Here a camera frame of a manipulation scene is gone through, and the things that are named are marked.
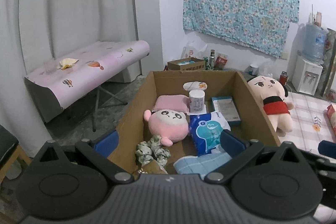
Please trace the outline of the blue tissue pack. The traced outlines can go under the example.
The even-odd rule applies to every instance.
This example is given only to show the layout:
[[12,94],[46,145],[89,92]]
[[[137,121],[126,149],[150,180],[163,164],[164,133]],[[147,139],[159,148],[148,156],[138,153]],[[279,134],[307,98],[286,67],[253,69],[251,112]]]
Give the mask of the blue tissue pack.
[[213,111],[201,115],[191,115],[189,132],[192,137],[197,156],[203,156],[220,144],[223,130],[231,130],[222,113]]

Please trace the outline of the light blue towel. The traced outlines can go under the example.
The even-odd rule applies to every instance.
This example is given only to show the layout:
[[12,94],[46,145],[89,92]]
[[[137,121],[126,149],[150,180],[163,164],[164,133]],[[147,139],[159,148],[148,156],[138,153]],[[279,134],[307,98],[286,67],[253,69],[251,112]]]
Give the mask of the light blue towel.
[[173,166],[177,174],[199,174],[204,177],[230,160],[231,157],[226,152],[210,153],[202,156],[182,157]]

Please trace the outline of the green floral scrunchie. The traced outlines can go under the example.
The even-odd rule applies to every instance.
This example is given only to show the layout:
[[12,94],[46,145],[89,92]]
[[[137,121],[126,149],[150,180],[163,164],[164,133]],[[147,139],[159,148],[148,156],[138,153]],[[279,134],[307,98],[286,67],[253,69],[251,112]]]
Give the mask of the green floral scrunchie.
[[161,167],[165,167],[171,153],[163,148],[160,136],[152,136],[149,141],[142,141],[136,146],[135,155],[141,166],[145,166],[152,161],[156,161]]

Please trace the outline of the blue white cardboard box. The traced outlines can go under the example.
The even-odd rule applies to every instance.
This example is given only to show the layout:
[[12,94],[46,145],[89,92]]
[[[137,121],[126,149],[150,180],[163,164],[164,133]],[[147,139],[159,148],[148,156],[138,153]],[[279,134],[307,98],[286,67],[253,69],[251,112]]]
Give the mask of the blue white cardboard box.
[[230,126],[239,126],[241,119],[232,96],[212,97],[213,108],[221,113]]

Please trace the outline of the pink round plush toy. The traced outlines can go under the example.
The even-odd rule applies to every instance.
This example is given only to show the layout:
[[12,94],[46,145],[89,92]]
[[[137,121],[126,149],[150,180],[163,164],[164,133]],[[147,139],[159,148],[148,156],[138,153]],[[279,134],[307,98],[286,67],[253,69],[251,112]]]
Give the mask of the pink round plush toy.
[[152,113],[145,110],[144,120],[148,123],[153,136],[161,137],[161,145],[171,147],[189,134],[189,124],[184,113],[163,109]]

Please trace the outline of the white oval slipper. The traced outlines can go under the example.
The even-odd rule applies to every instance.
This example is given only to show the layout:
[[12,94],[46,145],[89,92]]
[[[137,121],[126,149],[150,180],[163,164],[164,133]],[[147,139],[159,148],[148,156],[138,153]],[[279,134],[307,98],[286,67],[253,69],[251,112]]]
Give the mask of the white oval slipper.
[[191,82],[184,83],[183,89],[188,92],[192,90],[205,91],[207,89],[207,84],[205,82],[200,82],[200,81],[191,81]]

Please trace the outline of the white water dispenser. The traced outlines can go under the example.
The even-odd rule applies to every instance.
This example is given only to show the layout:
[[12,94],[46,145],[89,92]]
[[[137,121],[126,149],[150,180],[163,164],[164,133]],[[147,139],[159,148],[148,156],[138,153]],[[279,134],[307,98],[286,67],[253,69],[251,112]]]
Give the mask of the white water dispenser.
[[313,96],[317,90],[321,73],[321,65],[298,56],[291,82],[297,92]]

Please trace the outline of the white cup on floor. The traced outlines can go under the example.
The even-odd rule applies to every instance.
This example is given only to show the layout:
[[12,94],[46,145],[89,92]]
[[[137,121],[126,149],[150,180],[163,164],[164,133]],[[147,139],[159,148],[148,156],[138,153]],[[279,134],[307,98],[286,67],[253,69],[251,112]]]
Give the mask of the white cup on floor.
[[256,76],[258,72],[258,66],[256,64],[251,64],[248,68],[248,73],[252,76]]

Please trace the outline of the red thermos bottle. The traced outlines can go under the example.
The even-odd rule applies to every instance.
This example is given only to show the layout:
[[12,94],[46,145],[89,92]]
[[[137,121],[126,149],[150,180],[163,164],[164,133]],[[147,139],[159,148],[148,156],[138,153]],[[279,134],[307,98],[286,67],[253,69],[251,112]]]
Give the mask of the red thermos bottle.
[[282,71],[281,74],[280,74],[280,77],[279,77],[279,83],[282,85],[282,86],[285,86],[286,83],[287,83],[287,80],[288,80],[288,73],[286,71]]

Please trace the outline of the green glass bottle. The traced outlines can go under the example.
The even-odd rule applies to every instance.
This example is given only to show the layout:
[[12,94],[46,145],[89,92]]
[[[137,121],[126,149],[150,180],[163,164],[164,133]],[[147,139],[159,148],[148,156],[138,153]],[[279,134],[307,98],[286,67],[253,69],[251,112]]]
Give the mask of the green glass bottle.
[[211,71],[214,69],[215,66],[215,50],[210,50],[209,57],[203,57],[203,60],[205,61],[206,70]]

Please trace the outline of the white plastic bag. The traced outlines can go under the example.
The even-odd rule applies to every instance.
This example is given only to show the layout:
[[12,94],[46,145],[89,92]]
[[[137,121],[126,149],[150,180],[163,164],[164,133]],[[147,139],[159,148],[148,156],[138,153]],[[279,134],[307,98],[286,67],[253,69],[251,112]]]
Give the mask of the white plastic bag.
[[257,69],[258,76],[270,77],[275,79],[276,66],[274,61],[262,63]]

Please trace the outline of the yellow cloth on table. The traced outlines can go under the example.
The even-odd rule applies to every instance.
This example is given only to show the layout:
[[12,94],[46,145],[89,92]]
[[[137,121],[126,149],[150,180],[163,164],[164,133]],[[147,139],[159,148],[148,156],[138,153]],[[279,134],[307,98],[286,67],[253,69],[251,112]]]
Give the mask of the yellow cloth on table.
[[67,68],[73,67],[78,62],[78,59],[65,58],[59,61],[57,69],[65,70]]

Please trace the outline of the small brown cardboard box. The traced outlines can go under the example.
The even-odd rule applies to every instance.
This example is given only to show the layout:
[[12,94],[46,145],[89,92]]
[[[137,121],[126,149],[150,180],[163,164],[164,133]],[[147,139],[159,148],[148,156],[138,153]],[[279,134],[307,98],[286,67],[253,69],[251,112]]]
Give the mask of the small brown cardboard box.
[[167,63],[167,69],[169,71],[205,70],[206,69],[206,64],[205,64],[205,61],[203,59],[188,57],[186,59],[169,61]]

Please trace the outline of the wooden chair green seat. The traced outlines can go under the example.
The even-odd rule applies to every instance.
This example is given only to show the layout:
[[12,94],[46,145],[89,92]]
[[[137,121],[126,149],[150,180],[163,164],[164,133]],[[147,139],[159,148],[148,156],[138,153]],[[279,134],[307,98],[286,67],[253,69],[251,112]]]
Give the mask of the wooden chair green seat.
[[3,182],[7,171],[12,164],[17,160],[20,165],[28,166],[31,163],[31,159],[25,153],[23,148],[19,144],[19,140],[11,134],[7,129],[0,125],[0,147],[1,147],[1,175],[0,183]]

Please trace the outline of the blue water jug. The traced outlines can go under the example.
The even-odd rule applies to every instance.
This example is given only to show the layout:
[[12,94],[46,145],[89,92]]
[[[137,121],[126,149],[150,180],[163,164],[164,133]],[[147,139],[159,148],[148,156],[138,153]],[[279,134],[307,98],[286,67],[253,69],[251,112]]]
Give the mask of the blue water jug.
[[328,30],[315,24],[308,23],[305,26],[302,55],[307,60],[320,63],[323,58]]

